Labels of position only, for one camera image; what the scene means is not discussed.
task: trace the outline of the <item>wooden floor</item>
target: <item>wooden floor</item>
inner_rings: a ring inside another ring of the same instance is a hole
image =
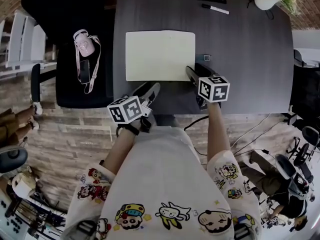
[[[116,126],[112,123],[107,109],[68,109],[56,104],[55,80],[41,85],[43,115],[38,116],[40,130],[28,134],[27,163],[40,176],[42,191],[58,207],[67,210],[72,199],[76,182],[83,169],[91,162],[104,159],[116,138]],[[0,81],[0,113],[12,108],[15,113],[30,106],[30,77],[19,76]],[[225,115],[230,143],[255,127],[268,114]],[[181,126],[187,126],[201,115],[177,115]],[[254,138],[267,131],[284,118],[271,114],[260,126],[241,138],[232,148],[240,150]],[[206,153],[208,120],[203,120],[187,130],[194,146],[200,153]],[[278,123],[257,141],[238,152],[252,149],[267,149],[271,154],[284,154],[293,142],[293,137],[301,137],[301,132],[286,123]],[[248,157],[248,153],[237,156]],[[204,155],[199,155],[201,163],[207,163]]]

